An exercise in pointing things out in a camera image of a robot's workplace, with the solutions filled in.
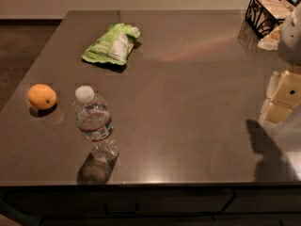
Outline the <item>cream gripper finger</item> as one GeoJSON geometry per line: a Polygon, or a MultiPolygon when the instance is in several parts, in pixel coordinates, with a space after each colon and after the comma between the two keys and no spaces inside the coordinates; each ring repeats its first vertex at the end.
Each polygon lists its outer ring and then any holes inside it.
{"type": "Polygon", "coordinates": [[[276,91],[277,84],[279,82],[280,76],[281,76],[280,72],[274,71],[272,76],[270,77],[270,80],[269,80],[269,83],[268,83],[268,86],[267,86],[267,90],[266,90],[266,96],[268,98],[273,97],[273,95],[276,91]]]}
{"type": "Polygon", "coordinates": [[[284,122],[293,110],[301,104],[301,74],[293,71],[281,73],[272,98],[263,102],[261,116],[271,123],[284,122]]]}

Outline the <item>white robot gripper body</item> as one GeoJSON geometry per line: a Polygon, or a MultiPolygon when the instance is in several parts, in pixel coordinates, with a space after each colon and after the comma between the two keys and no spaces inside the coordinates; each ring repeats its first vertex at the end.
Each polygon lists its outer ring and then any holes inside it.
{"type": "Polygon", "coordinates": [[[301,66],[301,4],[286,18],[278,38],[279,57],[301,66]]]}

